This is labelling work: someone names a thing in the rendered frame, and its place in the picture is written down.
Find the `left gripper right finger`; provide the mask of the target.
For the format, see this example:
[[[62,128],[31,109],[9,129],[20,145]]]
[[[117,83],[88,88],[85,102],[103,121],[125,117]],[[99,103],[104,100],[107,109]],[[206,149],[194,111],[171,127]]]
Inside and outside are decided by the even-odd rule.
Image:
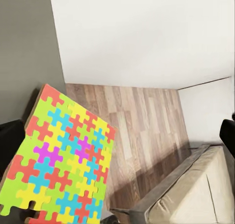
[[[219,136],[235,159],[235,121],[224,119]]]

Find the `jigsaw puzzle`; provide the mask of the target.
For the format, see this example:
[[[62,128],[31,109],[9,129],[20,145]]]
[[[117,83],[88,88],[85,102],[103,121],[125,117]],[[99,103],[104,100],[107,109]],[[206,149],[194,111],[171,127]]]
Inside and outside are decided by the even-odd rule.
[[[32,201],[24,224],[99,224],[116,129],[44,84],[24,130],[0,179],[0,215]]]

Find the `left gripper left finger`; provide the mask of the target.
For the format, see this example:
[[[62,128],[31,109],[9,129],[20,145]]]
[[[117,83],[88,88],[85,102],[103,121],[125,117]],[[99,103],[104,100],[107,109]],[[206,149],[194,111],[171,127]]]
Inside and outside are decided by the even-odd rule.
[[[20,119],[0,125],[0,179],[25,139]]]

